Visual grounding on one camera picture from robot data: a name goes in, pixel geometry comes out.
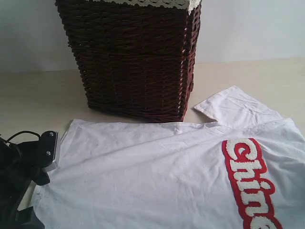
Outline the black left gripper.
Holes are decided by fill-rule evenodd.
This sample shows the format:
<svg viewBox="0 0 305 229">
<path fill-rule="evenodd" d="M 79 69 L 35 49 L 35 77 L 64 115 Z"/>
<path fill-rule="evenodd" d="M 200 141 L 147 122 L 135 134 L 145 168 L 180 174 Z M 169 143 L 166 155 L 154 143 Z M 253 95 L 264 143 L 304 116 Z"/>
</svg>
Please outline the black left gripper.
<svg viewBox="0 0 305 229">
<path fill-rule="evenodd" d="M 35 165 L 38 141 L 7 144 L 0 141 L 0 227 L 2 229 L 44 229 L 33 207 L 18 210 L 32 181 L 49 181 Z"/>
</svg>

